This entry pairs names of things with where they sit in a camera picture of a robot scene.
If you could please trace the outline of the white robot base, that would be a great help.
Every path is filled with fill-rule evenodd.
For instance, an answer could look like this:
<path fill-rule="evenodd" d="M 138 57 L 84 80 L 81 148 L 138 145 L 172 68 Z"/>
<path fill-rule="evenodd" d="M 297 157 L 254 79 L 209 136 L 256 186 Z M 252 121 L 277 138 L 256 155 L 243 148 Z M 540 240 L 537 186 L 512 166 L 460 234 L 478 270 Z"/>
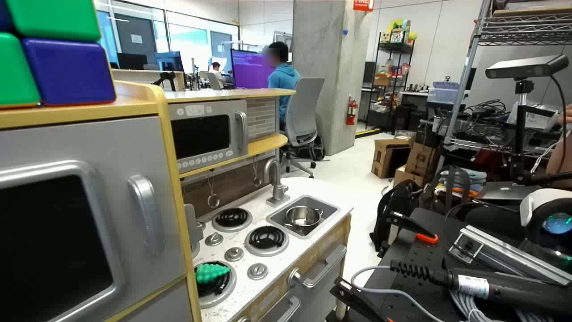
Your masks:
<path fill-rule="evenodd" d="M 572 256 L 572 191 L 540 188 L 521 202 L 528 238 L 556 257 Z"/>

